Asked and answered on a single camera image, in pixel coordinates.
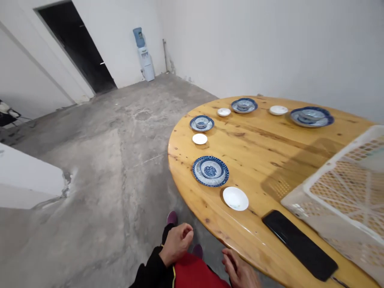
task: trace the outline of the blue water bottle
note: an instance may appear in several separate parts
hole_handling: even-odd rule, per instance
[[[134,28],[133,34],[135,35],[137,47],[138,48],[144,47],[145,46],[145,40],[144,40],[144,37],[143,37],[143,33],[141,32],[141,27]]]

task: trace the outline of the white plastic basket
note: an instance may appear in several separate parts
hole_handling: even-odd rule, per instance
[[[384,126],[370,127],[281,200],[384,287]]]

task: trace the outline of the purple shoe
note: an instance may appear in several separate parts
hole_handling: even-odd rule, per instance
[[[168,217],[167,217],[167,225],[168,224],[174,224],[175,226],[177,226],[177,214],[175,211],[171,211],[169,212],[168,214]]]
[[[203,253],[203,248],[200,244],[196,244],[192,250],[192,254],[201,260],[203,260],[204,253]]]

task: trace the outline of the white wall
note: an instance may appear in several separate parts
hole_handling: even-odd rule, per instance
[[[28,58],[0,24],[0,99],[28,118],[74,104]]]
[[[155,75],[165,72],[156,0],[73,0],[118,88],[142,80],[132,30],[143,29]]]
[[[0,22],[68,97],[76,103],[89,101],[94,96],[92,89],[32,8],[33,0],[0,0]]]
[[[382,0],[158,0],[178,76],[384,122]]]
[[[62,195],[63,171],[0,143],[0,206],[29,209]]]

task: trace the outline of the person's left hand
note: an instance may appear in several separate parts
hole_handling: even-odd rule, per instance
[[[183,223],[168,232],[164,247],[159,253],[166,267],[182,258],[188,251],[193,239],[193,228]]]

